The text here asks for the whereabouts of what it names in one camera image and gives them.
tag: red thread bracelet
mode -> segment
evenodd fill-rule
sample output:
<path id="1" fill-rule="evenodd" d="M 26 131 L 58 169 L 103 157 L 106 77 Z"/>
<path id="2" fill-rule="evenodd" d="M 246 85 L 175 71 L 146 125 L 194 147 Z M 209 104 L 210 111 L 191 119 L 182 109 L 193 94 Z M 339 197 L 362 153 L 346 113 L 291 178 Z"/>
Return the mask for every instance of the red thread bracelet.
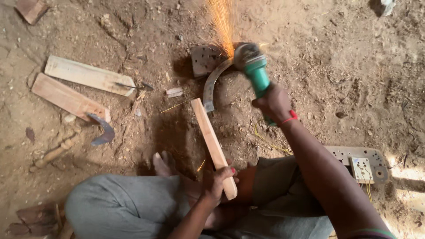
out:
<path id="1" fill-rule="evenodd" d="M 283 122 L 282 122 L 282 124 L 284 124 L 284 123 L 286 123 L 286 122 L 288 122 L 288 121 L 290 121 L 290 120 L 297 120 L 297 119 L 298 119 L 298 116 L 297 116 L 297 114 L 295 113 L 295 111 L 290 110 L 290 111 L 289 111 L 289 113 L 291 114 L 292 118 L 289 118 L 289 119 L 287 119 L 287 120 L 283 121 Z"/>

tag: gray pants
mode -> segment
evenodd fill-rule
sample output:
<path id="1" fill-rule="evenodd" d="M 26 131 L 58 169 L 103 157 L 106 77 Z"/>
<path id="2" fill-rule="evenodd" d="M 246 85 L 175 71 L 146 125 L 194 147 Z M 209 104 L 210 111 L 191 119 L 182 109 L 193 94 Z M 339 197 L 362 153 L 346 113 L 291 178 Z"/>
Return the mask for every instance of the gray pants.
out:
<path id="1" fill-rule="evenodd" d="M 333 230 L 294 157 L 258 161 L 253 200 L 259 207 L 247 216 L 200 238 L 326 239 Z M 65 205 L 79 239 L 166 238 L 189 210 L 179 176 L 91 177 Z"/>

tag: sandy ground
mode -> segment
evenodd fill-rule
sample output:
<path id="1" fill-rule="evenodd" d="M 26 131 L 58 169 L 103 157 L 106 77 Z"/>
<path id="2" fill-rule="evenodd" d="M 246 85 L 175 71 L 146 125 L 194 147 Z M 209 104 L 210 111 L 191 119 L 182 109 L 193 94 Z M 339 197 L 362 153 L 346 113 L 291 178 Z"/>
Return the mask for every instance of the sandy ground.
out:
<path id="1" fill-rule="evenodd" d="M 51 9 L 35 26 L 14 10 L 15 0 L 0 3 L 0 231 L 17 222 L 16 210 L 61 201 L 89 176 L 151 173 L 156 151 L 171 151 L 178 169 L 199 179 L 205 147 L 190 105 L 160 112 L 202 94 L 205 79 L 193 79 L 189 54 L 192 46 L 211 43 L 201 0 L 48 0 Z M 377 16 L 372 0 L 237 4 L 241 40 L 262 43 L 271 80 L 288 89 L 303 124 L 325 145 L 381 150 L 391 177 L 371 187 L 373 204 L 399 239 L 424 238 L 424 214 L 407 202 L 425 192 L 425 1 L 397 2 L 388 17 Z M 105 18 L 111 25 L 105 27 Z M 115 139 L 93 147 L 99 127 L 63 122 L 67 112 L 30 91 L 51 54 L 156 90 L 146 93 L 138 117 L 131 111 L 137 92 L 123 97 L 62 81 L 110 108 Z M 184 95 L 167 99 L 165 90 L 177 86 Z M 261 114 L 250 106 L 253 98 L 239 73 L 227 72 L 216 85 L 210 119 L 237 169 L 259 156 L 286 155 L 254 135 Z M 80 133 L 72 149 L 29 173 L 34 160 L 74 132 Z M 260 126 L 259 133 L 289 147 L 276 128 Z"/>

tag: hand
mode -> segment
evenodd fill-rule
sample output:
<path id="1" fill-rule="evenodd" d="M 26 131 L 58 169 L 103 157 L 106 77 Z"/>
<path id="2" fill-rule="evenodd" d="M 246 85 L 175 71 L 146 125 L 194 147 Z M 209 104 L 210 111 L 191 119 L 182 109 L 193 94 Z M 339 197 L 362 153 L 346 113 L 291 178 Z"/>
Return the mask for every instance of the hand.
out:
<path id="1" fill-rule="evenodd" d="M 270 83 L 267 93 L 263 97 L 252 101 L 252 106 L 259 108 L 263 114 L 269 116 L 278 125 L 292 118 L 289 113 L 291 103 L 288 92 L 274 83 Z"/>
<path id="2" fill-rule="evenodd" d="M 232 177 L 235 173 L 235 168 L 231 167 L 224 167 L 216 172 L 204 170 L 204 177 L 202 180 L 203 193 L 201 198 L 208 199 L 213 207 L 218 206 L 223 194 L 223 181 L 226 178 Z"/>

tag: angle grinder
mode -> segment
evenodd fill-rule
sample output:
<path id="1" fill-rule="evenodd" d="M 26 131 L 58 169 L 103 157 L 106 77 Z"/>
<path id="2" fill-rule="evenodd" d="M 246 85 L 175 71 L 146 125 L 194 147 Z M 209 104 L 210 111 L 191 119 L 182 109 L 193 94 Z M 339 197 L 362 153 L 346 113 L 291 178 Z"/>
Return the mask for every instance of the angle grinder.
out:
<path id="1" fill-rule="evenodd" d="M 243 43 L 236 48 L 233 64 L 247 76 L 257 99 L 263 97 L 270 85 L 270 80 L 264 69 L 267 65 L 266 57 L 261 53 L 257 44 Z M 264 115 L 264 120 L 269 125 L 276 125 L 267 115 Z"/>

